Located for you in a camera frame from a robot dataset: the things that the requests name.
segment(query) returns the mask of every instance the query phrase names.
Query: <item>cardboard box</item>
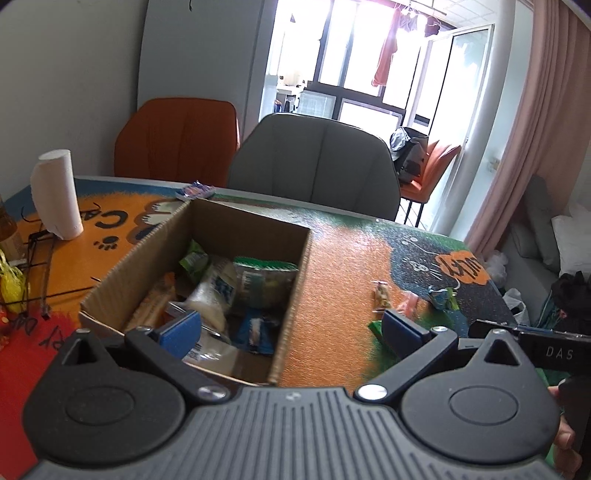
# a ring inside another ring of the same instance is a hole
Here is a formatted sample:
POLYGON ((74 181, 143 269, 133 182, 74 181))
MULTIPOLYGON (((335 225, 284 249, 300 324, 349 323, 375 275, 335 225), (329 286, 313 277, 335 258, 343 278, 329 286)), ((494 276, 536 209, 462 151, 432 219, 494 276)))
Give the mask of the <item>cardboard box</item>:
POLYGON ((272 358, 240 351, 231 377, 191 365, 231 390, 245 384, 277 384, 309 257, 310 230, 299 225, 208 200, 188 202, 117 263, 82 301, 82 326, 99 336, 122 335, 121 331, 152 285, 164 273, 178 270, 178 261, 185 255, 191 238, 208 254, 283 260, 298 265, 299 272, 272 358))

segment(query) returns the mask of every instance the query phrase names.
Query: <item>gray chair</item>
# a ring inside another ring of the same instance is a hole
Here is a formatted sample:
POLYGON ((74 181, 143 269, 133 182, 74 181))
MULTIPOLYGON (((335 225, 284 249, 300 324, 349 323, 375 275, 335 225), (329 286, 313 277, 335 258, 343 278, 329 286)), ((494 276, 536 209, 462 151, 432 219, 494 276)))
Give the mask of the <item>gray chair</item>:
POLYGON ((234 155, 228 188, 394 220, 400 186, 386 144, 334 120, 266 116, 234 155))

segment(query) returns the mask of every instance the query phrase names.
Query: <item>gray cushion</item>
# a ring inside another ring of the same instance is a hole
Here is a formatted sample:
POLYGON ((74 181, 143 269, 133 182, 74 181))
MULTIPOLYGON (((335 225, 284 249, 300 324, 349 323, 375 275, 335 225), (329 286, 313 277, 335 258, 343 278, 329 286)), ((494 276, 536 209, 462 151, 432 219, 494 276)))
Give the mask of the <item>gray cushion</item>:
POLYGON ((560 272, 560 253, 552 229, 553 208, 548 195, 546 182, 537 175, 532 176, 525 189, 525 208, 534 231, 535 242, 538 244, 542 262, 548 270, 560 272))
POLYGON ((541 260, 522 257, 517 251, 517 246, 510 235, 503 253, 509 259, 506 265, 507 281, 505 289, 516 288, 521 293, 532 325, 536 325, 544 303, 550 293, 552 283, 558 280, 558 275, 548 270, 541 260))
POLYGON ((512 223, 509 234, 513 238, 513 243, 520 256, 524 258, 540 258, 540 250, 535 242, 532 231, 521 223, 512 223))

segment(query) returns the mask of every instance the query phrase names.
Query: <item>yellow bag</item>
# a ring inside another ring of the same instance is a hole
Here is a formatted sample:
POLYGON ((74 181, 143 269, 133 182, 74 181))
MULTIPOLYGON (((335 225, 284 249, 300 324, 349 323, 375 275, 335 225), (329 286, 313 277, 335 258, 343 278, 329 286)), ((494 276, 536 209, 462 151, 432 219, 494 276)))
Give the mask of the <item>yellow bag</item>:
MULTIPOLYGON (((0 293, 5 303, 22 300, 25 293, 25 275, 17 268, 11 267, 6 261, 4 252, 0 249, 0 293)), ((13 313, 21 313, 25 309, 23 303, 7 305, 13 313)))

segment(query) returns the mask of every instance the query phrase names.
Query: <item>finger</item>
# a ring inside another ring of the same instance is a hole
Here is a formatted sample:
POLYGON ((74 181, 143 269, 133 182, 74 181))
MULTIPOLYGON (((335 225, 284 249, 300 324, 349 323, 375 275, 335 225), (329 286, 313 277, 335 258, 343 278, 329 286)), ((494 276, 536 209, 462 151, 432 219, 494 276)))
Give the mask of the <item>finger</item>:
POLYGON ((554 449, 554 466, 564 473, 575 473, 580 467, 583 459, 574 450, 554 449))
POLYGON ((554 444, 562 450, 570 450, 574 443, 574 430, 566 423, 564 416, 560 417, 558 433, 554 438, 554 444))
POLYGON ((550 395, 552 395, 557 402, 560 401, 560 390, 558 387, 548 387, 548 392, 550 392, 550 395))

